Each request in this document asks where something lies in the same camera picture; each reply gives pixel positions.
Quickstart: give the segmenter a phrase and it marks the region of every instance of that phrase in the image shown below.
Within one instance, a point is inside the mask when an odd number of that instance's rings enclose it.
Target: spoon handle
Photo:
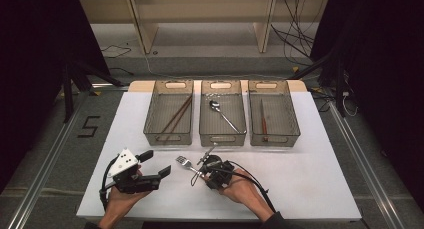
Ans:
[[[237,132],[237,133],[242,133],[242,132],[240,132],[238,129],[237,129],[237,127],[236,126],[234,126],[234,124],[233,123],[231,123],[230,122],[230,120],[228,120],[228,118],[224,115],[224,113],[222,113],[222,112],[219,112],[220,114],[221,114],[221,116],[222,116],[222,118],[224,118],[227,122],[228,122],[228,124]]]

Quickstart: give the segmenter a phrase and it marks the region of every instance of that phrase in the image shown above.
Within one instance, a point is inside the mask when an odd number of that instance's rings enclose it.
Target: spoon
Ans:
[[[219,105],[219,103],[217,102],[217,101],[210,101],[209,102],[209,106],[212,108],[212,110],[214,110],[214,111],[216,111],[216,112],[219,112],[220,114],[221,114],[221,116],[222,116],[222,118],[224,118],[227,122],[228,122],[228,124],[237,132],[237,133],[242,133],[242,132],[240,132],[238,129],[237,129],[237,127],[236,126],[234,126],[234,124],[233,123],[231,123],[230,122],[230,120],[228,120],[228,118],[224,115],[224,113],[222,113],[221,112],[221,109],[220,109],[220,105]]]

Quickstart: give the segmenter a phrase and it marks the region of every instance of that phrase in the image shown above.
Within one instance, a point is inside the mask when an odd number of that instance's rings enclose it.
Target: silver fork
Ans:
[[[203,177],[203,173],[201,173],[200,171],[194,169],[194,167],[191,166],[191,161],[188,160],[187,158],[185,158],[183,156],[179,156],[175,160],[177,162],[179,162],[181,165],[183,165],[185,168],[190,169],[190,170],[194,171],[196,174],[199,174],[199,176]]]

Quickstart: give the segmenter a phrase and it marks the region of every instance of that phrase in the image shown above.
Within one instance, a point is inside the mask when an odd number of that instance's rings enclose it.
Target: person's right hand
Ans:
[[[241,170],[236,169],[234,172],[250,177],[250,175]],[[225,188],[220,188],[219,193],[230,198],[232,201],[242,203],[249,208],[255,215],[265,222],[274,212],[258,193],[256,186],[249,180],[233,175],[229,185]]]

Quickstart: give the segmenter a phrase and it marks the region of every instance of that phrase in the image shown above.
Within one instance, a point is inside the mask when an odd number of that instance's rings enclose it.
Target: white table surface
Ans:
[[[193,143],[190,146],[152,147],[143,134],[151,93],[126,92],[116,112],[96,168],[77,216],[94,219],[104,214],[99,199],[103,174],[109,162],[127,147],[139,155],[154,150],[142,164],[145,175],[157,174],[168,165],[171,174],[157,191],[138,202],[127,218],[153,221],[256,221],[241,204],[209,189],[200,179],[192,187],[193,172],[175,159],[185,156],[194,164],[209,148],[200,145],[200,93],[194,94]],[[244,92],[246,123],[248,101]],[[268,196],[286,219],[355,221],[361,218],[309,92],[292,92],[301,136],[292,148],[250,146],[250,132],[243,147],[217,148],[212,154],[239,163],[269,189]]]

